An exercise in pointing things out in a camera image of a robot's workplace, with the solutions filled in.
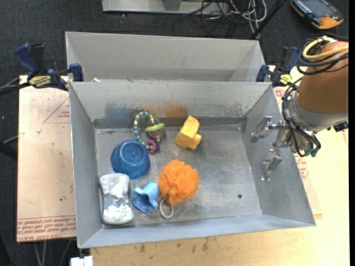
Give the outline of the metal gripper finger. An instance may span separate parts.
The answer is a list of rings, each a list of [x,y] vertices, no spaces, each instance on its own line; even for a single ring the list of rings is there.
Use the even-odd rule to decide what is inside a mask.
[[[270,181],[271,172],[282,162],[279,149],[270,149],[262,163],[261,181]]]
[[[268,136],[272,131],[272,116],[264,116],[256,126],[255,131],[250,134],[250,141],[257,142],[259,139]]]

